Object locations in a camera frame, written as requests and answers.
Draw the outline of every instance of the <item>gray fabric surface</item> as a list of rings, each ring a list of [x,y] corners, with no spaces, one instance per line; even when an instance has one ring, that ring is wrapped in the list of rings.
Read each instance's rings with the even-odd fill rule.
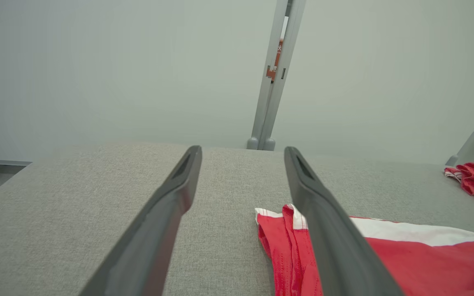
[[[0,295],[77,295],[185,146],[104,146],[33,163],[0,187]],[[205,148],[166,279],[171,295],[273,295],[253,208],[290,193],[282,153]],[[306,157],[348,214],[474,231],[444,167]]]

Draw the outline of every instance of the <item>white stripe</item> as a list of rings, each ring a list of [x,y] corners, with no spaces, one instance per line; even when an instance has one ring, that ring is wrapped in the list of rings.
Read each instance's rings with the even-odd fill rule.
[[[455,180],[458,180],[460,183],[462,183],[462,173],[461,172],[456,172],[455,174],[453,174],[451,172],[445,172],[444,176],[451,177]]]
[[[256,223],[259,224],[259,222],[257,222],[257,215],[260,214],[261,216],[266,216],[266,217],[274,217],[274,218],[282,218],[283,217],[283,214],[278,214],[278,213],[275,213],[275,212],[272,212],[271,210],[265,210],[264,208],[255,208],[256,210]]]
[[[293,204],[288,207],[294,210],[293,228],[295,230],[308,229],[306,218]],[[283,217],[283,214],[256,208],[257,214],[269,217]],[[455,245],[474,241],[474,232],[453,227],[418,225],[411,223],[394,223],[390,221],[364,218],[350,218],[361,234],[366,238],[379,238],[391,241],[420,242],[431,247],[441,245]]]

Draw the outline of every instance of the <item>white wall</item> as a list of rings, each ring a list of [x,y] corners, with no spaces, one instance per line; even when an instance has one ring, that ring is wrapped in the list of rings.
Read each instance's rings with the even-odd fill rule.
[[[443,164],[474,130],[474,1],[307,0],[276,150]]]
[[[0,160],[111,141],[244,148],[275,3],[0,1]]]

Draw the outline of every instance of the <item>gray upholstered table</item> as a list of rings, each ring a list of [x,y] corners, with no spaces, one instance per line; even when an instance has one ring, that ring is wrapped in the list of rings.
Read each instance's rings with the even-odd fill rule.
[[[186,148],[67,152],[1,186],[0,295],[77,295]],[[441,165],[305,157],[350,215],[474,231],[474,197],[444,177]],[[165,294],[273,295],[253,209],[286,203],[282,153],[205,148]]]

